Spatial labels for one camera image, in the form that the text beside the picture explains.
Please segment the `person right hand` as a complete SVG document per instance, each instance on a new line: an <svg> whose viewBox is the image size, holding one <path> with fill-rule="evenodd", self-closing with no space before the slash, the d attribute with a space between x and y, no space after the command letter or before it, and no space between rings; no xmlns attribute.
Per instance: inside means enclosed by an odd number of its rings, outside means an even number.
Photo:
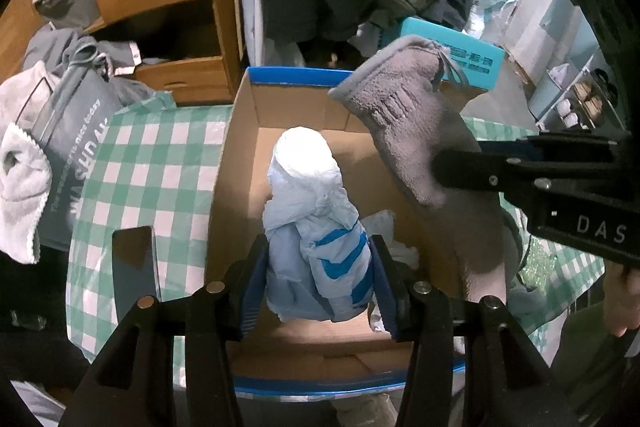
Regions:
<svg viewBox="0 0 640 427"><path fill-rule="evenodd" d="M627 331L639 328L640 323L640 275L630 269L605 261L603 281L604 323L611 334L622 337Z"/></svg>

